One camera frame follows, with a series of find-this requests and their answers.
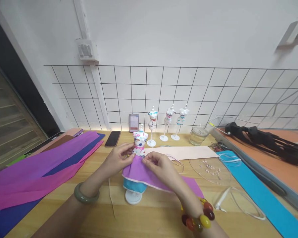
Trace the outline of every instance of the mannequin base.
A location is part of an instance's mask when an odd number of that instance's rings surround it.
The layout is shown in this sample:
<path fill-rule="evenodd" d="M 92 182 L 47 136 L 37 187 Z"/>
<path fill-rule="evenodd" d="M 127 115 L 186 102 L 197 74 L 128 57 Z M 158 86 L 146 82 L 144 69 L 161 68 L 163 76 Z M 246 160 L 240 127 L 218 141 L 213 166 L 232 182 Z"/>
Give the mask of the mannequin base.
<path fill-rule="evenodd" d="M 180 137 L 178 135 L 171 135 L 171 138 L 174 140 L 180 140 Z"/>
<path fill-rule="evenodd" d="M 129 204 L 136 205 L 141 201 L 142 193 L 134 193 L 129 190 L 126 190 L 125 198 Z"/>
<path fill-rule="evenodd" d="M 168 137 L 167 136 L 164 136 L 164 135 L 161 135 L 159 137 L 159 139 L 162 140 L 162 141 L 168 141 Z"/>
<path fill-rule="evenodd" d="M 155 147 L 156 146 L 156 142 L 154 140 L 148 140 L 147 141 L 147 145 L 150 147 Z"/>

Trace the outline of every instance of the black strap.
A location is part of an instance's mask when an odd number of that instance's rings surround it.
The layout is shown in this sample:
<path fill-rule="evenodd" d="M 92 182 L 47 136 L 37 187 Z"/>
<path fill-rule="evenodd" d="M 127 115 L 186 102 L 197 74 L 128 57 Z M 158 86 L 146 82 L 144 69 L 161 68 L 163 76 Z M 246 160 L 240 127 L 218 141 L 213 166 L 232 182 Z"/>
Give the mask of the black strap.
<path fill-rule="evenodd" d="M 257 127 L 240 127 L 235 122 L 227 124 L 225 131 L 230 132 L 232 136 L 246 144 L 276 155 L 290 164 L 298 165 L 298 144 L 282 139 L 270 132 L 260 131 Z"/>

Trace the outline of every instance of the glass jar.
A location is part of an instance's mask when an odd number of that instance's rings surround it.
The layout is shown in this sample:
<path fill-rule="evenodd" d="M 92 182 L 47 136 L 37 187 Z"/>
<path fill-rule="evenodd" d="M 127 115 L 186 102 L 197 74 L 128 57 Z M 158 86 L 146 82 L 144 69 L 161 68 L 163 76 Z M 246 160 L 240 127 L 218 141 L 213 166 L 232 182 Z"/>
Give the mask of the glass jar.
<path fill-rule="evenodd" d="M 194 146 L 200 146 L 208 135 L 209 132 L 206 129 L 201 126 L 194 126 L 191 130 L 189 142 Z"/>

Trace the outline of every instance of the bead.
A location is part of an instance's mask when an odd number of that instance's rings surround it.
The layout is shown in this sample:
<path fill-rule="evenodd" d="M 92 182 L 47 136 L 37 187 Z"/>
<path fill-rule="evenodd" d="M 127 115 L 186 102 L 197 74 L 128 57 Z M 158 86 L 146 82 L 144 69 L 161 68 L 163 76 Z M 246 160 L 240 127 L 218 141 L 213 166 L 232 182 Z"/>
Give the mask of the bead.
<path fill-rule="evenodd" d="M 199 199 L 200 199 L 200 201 L 202 202 L 202 204 L 204 204 L 205 202 L 207 202 L 207 200 L 206 200 L 205 198 L 200 198 L 200 197 L 199 197 Z"/>
<path fill-rule="evenodd" d="M 202 226 L 204 226 L 205 228 L 211 227 L 210 219 L 206 215 L 200 216 L 200 222 L 202 223 Z"/>
<path fill-rule="evenodd" d="M 205 208 L 203 210 L 204 215 L 206 215 L 210 220 L 214 220 L 215 219 L 215 215 L 213 213 L 213 211 L 209 208 Z"/>
<path fill-rule="evenodd" d="M 186 219 L 186 226 L 189 228 L 190 231 L 194 230 L 193 221 L 191 218 Z"/>
<path fill-rule="evenodd" d="M 182 220 L 182 223 L 183 225 L 186 226 L 186 220 L 189 218 L 189 216 L 187 214 L 184 214 L 181 216 L 181 220 Z"/>
<path fill-rule="evenodd" d="M 201 233 L 203 231 L 203 227 L 200 220 L 197 218 L 193 218 L 192 222 L 193 222 L 194 230 Z"/>
<path fill-rule="evenodd" d="M 211 210 L 213 211 L 213 207 L 212 207 L 211 203 L 209 203 L 209 202 L 205 202 L 205 203 L 203 204 L 203 206 L 204 206 L 204 208 L 209 208 L 209 209 L 211 209 Z"/>

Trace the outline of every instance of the blue fabric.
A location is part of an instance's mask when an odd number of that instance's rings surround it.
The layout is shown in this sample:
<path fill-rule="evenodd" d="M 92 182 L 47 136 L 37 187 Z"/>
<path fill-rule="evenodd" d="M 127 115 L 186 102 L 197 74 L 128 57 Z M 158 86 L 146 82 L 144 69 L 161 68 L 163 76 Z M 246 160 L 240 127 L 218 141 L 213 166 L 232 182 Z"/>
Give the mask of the blue fabric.
<path fill-rule="evenodd" d="M 133 192 L 143 193 L 147 185 L 141 182 L 134 182 L 124 178 L 124 188 Z"/>
<path fill-rule="evenodd" d="M 232 151 L 228 150 L 217 152 L 217 154 L 236 156 Z M 232 160 L 226 156 L 222 156 L 221 159 Z M 243 162 L 237 167 L 229 165 L 226 165 L 226 167 L 257 206 L 264 212 L 282 237 L 298 237 L 298 220 L 277 200 Z"/>
<path fill-rule="evenodd" d="M 66 161 L 59 164 L 54 169 L 50 170 L 48 173 L 46 173 L 43 177 L 53 175 L 62 169 L 65 169 L 69 167 L 70 165 L 78 163 L 81 158 L 84 157 L 99 141 L 104 138 L 104 134 L 99 134 L 99 137 L 91 142 L 89 145 L 87 145 L 85 148 L 83 148 L 81 151 L 67 159 Z M 21 204 L 18 206 L 6 208 L 3 210 L 0 210 L 0 238 L 3 238 L 8 232 L 15 227 L 16 224 L 19 223 L 19 221 L 22 220 L 26 216 L 26 214 L 29 213 L 43 198 L 28 202 L 25 204 Z"/>

